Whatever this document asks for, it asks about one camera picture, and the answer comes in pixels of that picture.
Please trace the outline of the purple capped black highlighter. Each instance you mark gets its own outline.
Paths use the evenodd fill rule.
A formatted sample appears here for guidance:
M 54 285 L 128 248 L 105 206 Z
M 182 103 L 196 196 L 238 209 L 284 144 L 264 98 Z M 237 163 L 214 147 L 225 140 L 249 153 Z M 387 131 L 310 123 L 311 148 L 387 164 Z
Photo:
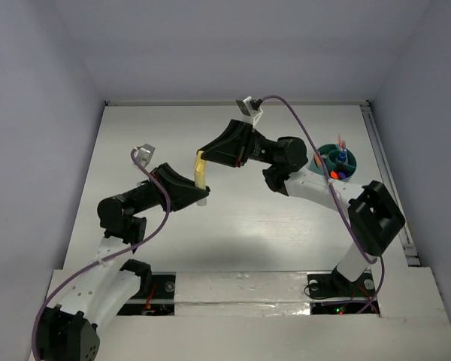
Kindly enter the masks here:
M 348 174 L 345 173 L 345 172 L 342 172 L 342 171 L 339 171 L 339 172 L 338 172 L 338 176 L 339 176 L 339 178 L 340 178 L 341 180 L 345 180 L 345 179 L 348 178 Z

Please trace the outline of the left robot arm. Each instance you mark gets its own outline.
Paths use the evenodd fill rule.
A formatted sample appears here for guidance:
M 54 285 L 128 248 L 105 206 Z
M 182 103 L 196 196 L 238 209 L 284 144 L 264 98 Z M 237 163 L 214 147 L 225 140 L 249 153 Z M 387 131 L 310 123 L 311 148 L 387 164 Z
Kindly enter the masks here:
M 210 193 L 202 161 L 196 163 L 192 180 L 167 163 L 147 176 L 140 186 L 99 202 L 104 236 L 95 259 L 63 281 L 42 305 L 32 333 L 36 360 L 94 360 L 101 334 L 126 301 L 153 292 L 150 265 L 132 257 L 150 239 L 147 220 L 139 213 L 159 206 L 168 216 Z

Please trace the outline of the clear spray bottle blue cap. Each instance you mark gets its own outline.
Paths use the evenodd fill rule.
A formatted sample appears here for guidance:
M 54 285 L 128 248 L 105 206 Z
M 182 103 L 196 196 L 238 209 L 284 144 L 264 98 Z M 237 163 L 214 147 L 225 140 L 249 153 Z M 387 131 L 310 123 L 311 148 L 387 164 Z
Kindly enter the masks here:
M 336 161 L 339 163 L 345 163 L 347 161 L 347 152 L 345 150 L 342 150 L 337 155 Z

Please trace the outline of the yellow highlighter cap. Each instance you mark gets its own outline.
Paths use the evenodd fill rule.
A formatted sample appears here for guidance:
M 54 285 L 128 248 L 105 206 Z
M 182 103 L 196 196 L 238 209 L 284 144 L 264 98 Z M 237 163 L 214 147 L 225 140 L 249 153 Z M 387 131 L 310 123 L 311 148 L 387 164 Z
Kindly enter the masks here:
M 202 158 L 203 150 L 199 150 L 195 159 L 195 174 L 205 174 L 207 161 Z

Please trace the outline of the clear yellow highlighter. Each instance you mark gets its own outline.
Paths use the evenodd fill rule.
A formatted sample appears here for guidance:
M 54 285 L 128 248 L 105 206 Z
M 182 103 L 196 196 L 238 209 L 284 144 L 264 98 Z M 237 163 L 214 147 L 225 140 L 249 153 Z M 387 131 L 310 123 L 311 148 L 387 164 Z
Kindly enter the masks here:
M 202 171 L 195 171 L 194 172 L 194 181 L 195 186 L 198 187 L 201 190 L 206 190 L 206 178 L 205 173 Z M 199 201 L 197 201 L 197 206 L 206 206 L 207 205 L 207 199 L 203 198 Z

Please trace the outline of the clear orange highlighter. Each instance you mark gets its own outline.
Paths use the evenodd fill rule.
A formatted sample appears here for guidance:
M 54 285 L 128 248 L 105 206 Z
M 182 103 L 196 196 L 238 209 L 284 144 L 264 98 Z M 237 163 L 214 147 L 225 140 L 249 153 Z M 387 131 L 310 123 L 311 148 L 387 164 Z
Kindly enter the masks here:
M 314 154 L 314 162 L 316 164 L 317 168 L 322 168 L 322 162 L 321 162 L 322 158 L 318 153 Z

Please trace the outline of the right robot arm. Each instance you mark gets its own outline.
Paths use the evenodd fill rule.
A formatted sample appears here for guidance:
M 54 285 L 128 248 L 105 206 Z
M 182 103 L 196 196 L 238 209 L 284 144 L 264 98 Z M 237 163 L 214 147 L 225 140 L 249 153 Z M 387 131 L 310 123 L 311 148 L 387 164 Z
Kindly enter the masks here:
M 345 217 L 353 243 L 331 272 L 309 276 L 312 299 L 357 294 L 366 269 L 383 255 L 405 224 L 404 215 L 381 182 L 359 186 L 328 180 L 308 169 L 307 147 L 300 138 L 269 140 L 252 124 L 231 120 L 216 139 L 198 150 L 198 158 L 232 168 L 249 160 L 266 163 L 268 168 L 262 174 L 271 191 L 314 202 Z

